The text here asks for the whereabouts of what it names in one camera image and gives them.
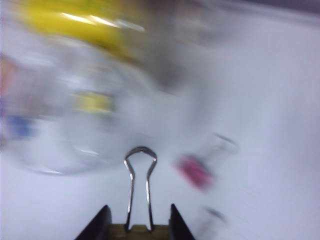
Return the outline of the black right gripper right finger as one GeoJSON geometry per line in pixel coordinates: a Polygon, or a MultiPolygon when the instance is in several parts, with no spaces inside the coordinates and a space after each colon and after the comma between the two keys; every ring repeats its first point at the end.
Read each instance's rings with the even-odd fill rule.
{"type": "Polygon", "coordinates": [[[195,240],[175,204],[171,204],[170,206],[169,239],[195,240]]]}

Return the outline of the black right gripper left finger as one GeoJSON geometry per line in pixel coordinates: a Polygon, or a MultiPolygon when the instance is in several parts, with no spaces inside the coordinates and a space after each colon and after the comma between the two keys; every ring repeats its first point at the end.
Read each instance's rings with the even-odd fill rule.
{"type": "Polygon", "coordinates": [[[76,240],[110,240],[112,213],[108,205],[103,206],[88,225],[75,238],[76,240]]]}

